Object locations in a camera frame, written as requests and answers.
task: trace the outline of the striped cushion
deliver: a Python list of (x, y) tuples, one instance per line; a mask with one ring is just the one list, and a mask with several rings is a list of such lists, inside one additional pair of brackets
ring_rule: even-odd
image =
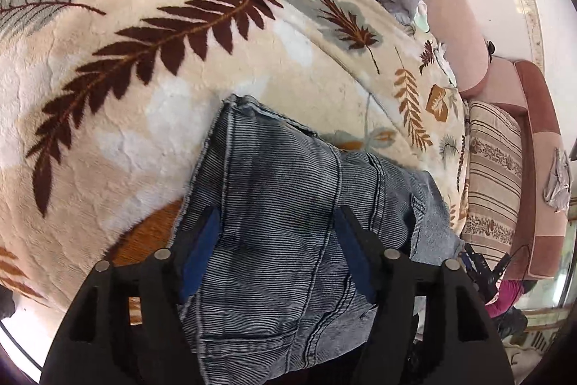
[(461, 238), (491, 268), (510, 251), (521, 196), (521, 134), (506, 112), (471, 101), (471, 161), (467, 222)]

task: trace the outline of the floral blanket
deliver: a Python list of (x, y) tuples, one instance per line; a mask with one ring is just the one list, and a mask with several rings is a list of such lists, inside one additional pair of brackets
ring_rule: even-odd
[(460, 232), (464, 107), (436, 53), (375, 0), (0, 0), (0, 282), (65, 309), (182, 197), (230, 93), (429, 171)]

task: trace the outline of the jeans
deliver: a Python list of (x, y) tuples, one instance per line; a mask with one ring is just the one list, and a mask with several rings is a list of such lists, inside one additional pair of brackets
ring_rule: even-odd
[(421, 263), (440, 265), (462, 246), (427, 172), (338, 150), (252, 97), (224, 101), (175, 232), (209, 205), (222, 233), (180, 310), (207, 385), (259, 385), (367, 340), (376, 306), (351, 280), (332, 229), (337, 206)]

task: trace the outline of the metal screw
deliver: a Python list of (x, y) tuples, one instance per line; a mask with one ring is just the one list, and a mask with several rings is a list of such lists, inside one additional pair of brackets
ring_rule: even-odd
[(394, 248), (387, 248), (385, 250), (385, 258), (389, 260), (398, 260), (400, 258), (399, 250), (395, 250)]
[(110, 263), (106, 260), (100, 260), (94, 265), (94, 269), (98, 272), (106, 271), (110, 267)]
[(157, 260), (168, 260), (168, 258), (170, 258), (170, 250), (168, 248), (161, 248), (154, 252), (154, 257)]
[(445, 261), (445, 266), (447, 268), (449, 268), (451, 271), (458, 271), (461, 268), (461, 265), (459, 264), (459, 261), (457, 260), (446, 260)]

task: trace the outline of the dark hair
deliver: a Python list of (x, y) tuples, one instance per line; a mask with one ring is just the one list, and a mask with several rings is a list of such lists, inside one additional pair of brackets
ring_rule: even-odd
[(523, 281), (523, 294), (527, 294), (527, 292), (531, 292), (533, 287), (537, 284), (537, 281)]

